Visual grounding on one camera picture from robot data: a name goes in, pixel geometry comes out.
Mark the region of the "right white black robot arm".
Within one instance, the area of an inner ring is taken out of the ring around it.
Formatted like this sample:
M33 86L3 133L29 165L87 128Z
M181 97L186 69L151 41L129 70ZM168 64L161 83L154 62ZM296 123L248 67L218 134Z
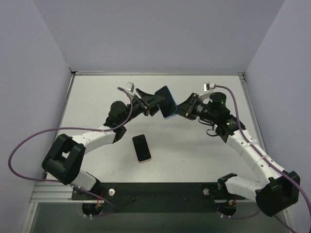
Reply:
M299 175L287 172L275 163L252 139L245 126L226 107L226 95L210 94L207 104L199 95L191 94L177 106L177 114L189 120L199 118L213 126L216 135L233 148L257 177L250 181L230 173L218 179L218 190L254 201L267 216L274 216L298 202Z

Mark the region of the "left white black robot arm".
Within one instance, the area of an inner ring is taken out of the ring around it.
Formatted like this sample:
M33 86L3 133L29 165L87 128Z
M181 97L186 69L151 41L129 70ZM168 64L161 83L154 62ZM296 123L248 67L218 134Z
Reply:
M158 104L165 99L139 89L136 94L129 95L129 98L129 104L113 102L105 123L97 130L86 130L85 133L75 136L64 133L57 136L42 162L42 168L62 184L83 189L82 193L87 199L96 199L100 193L100 181L81 170L84 156L99 147L119 141L126 133L127 122L140 114L154 116L158 111Z

